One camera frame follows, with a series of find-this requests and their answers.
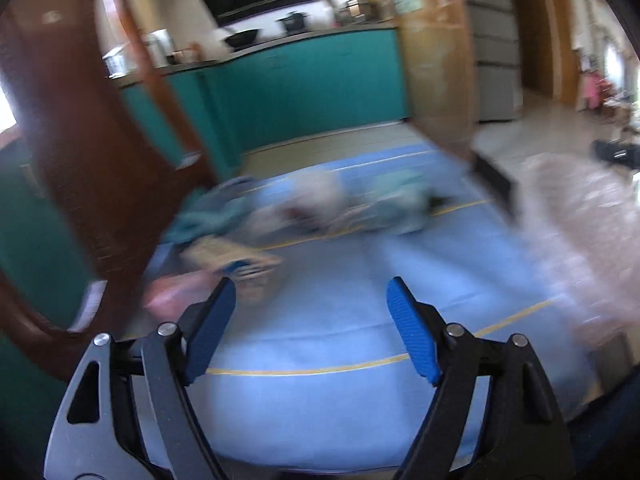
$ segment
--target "cabinet door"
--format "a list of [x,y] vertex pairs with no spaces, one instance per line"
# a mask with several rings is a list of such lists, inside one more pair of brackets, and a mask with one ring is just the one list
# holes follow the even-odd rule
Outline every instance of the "cabinet door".
[[338,70],[346,85],[349,126],[397,121],[408,117],[402,63],[394,30],[344,34],[349,54]]
[[66,328],[93,275],[29,162],[20,139],[0,150],[0,268],[37,312]]
[[286,89],[290,106],[298,112],[298,130],[290,138],[330,132],[353,124],[348,73],[342,72],[348,42],[316,38],[288,45]]
[[[200,136],[207,156],[215,165],[220,178],[228,179],[235,173],[239,160],[234,150],[220,143],[220,129],[211,121],[198,72],[200,71],[177,73],[165,80],[171,85],[182,110]],[[122,94],[129,112],[142,128],[146,138],[174,167],[178,166],[184,156],[184,150],[146,89],[137,84],[125,88]]]
[[264,54],[249,54],[205,71],[213,109],[229,142],[241,153],[278,142],[280,110],[274,108],[273,70]]
[[216,121],[216,114],[209,106],[210,99],[202,71],[175,74],[167,78],[167,81],[200,135],[220,178],[226,180],[233,177],[241,164],[238,150],[221,131],[222,126]]
[[297,75],[303,69],[292,59],[289,48],[272,48],[255,54],[256,81],[259,95],[256,111],[260,121],[261,145],[284,142],[304,135],[304,110],[301,109]]

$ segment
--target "teal kitchen cabinet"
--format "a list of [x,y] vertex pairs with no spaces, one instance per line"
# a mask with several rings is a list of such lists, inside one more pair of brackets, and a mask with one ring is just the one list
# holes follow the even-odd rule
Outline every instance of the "teal kitchen cabinet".
[[[93,280],[62,213],[25,173],[30,156],[21,139],[0,149],[0,269],[34,310],[71,325]],[[0,426],[36,468],[66,385],[0,335]]]
[[408,116],[392,29],[295,41],[202,72],[241,152]]
[[[214,122],[215,114],[207,101],[207,89],[200,71],[192,70],[167,76],[165,80],[196,129],[220,179],[232,177],[240,165],[239,153],[230,142],[221,139],[220,126]],[[147,139],[174,166],[178,166],[184,156],[180,142],[164,115],[149,97],[141,84],[122,90],[124,101],[133,118],[138,122]]]
[[62,213],[28,179],[29,160],[21,139],[0,150],[0,268],[36,311],[66,328],[93,274]]

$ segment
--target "pink item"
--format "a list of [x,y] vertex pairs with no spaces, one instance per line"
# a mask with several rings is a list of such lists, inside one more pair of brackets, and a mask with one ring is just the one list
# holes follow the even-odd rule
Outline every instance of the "pink item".
[[175,322],[188,306],[205,301],[219,281],[207,270],[164,276],[146,288],[143,305],[159,322]]
[[600,75],[596,72],[587,74],[584,77],[584,98],[587,99],[591,110],[600,106]]

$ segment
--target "metal screw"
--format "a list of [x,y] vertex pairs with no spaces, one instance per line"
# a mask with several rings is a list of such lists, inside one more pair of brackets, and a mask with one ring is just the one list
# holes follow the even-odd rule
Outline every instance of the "metal screw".
[[162,323],[162,325],[158,327],[158,333],[167,337],[168,335],[174,334],[177,329],[178,326],[175,323]]
[[111,336],[103,332],[101,334],[98,334],[96,337],[94,337],[94,345],[105,346],[110,341],[110,339],[111,339]]
[[511,336],[511,340],[513,341],[514,345],[519,347],[523,347],[529,344],[529,340],[522,334],[513,334],[513,336]]
[[458,323],[449,323],[447,325],[447,334],[452,337],[460,337],[465,333],[465,328]]

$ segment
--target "white wall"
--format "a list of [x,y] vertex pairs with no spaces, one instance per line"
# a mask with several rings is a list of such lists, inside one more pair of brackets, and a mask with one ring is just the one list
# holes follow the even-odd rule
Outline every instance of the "white wall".
[[588,54],[594,52],[591,25],[585,0],[571,0],[572,7],[572,49],[580,48]]
[[122,42],[118,38],[117,32],[112,30],[101,0],[95,1],[95,26],[98,30],[98,42],[103,54],[106,54]]
[[[590,0],[596,23],[606,30],[606,34],[615,40],[618,48],[628,56],[632,53],[631,45],[626,33],[616,18],[616,15],[605,0]],[[596,45],[590,30],[590,20],[585,0],[571,0],[574,22],[572,23],[572,43],[574,48],[579,46],[589,54],[596,53]]]
[[[192,41],[197,41],[202,45],[207,59],[223,57],[230,52],[231,49],[222,41],[224,37],[229,35],[229,32],[216,26],[211,13],[202,0],[160,0],[159,9],[164,26],[174,39],[178,49],[187,47]],[[276,20],[293,11],[308,14],[306,19],[308,28],[317,29],[331,26],[332,13],[327,4],[313,2],[254,16],[233,24],[231,28],[237,31],[260,28],[259,41],[281,36],[284,29]]]

